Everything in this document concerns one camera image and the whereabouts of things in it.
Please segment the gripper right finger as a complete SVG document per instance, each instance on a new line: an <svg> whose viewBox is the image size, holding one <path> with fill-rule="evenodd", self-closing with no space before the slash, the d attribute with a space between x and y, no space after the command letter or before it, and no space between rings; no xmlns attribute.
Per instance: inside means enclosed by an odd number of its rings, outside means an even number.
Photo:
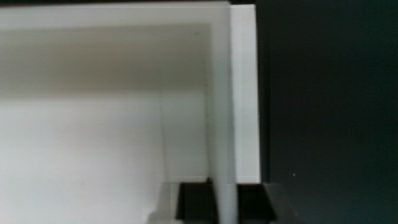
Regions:
<svg viewBox="0 0 398 224"><path fill-rule="evenodd" d="M276 210L262 184L239 185L239 224L271 224Z"/></svg>

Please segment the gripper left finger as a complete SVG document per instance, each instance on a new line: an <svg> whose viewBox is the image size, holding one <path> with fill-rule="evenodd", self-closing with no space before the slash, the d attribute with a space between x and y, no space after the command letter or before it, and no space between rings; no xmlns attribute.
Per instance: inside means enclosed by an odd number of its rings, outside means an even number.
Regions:
<svg viewBox="0 0 398 224"><path fill-rule="evenodd" d="M184 182L178 191L177 219L184 224L218 224L218 200L212 179Z"/></svg>

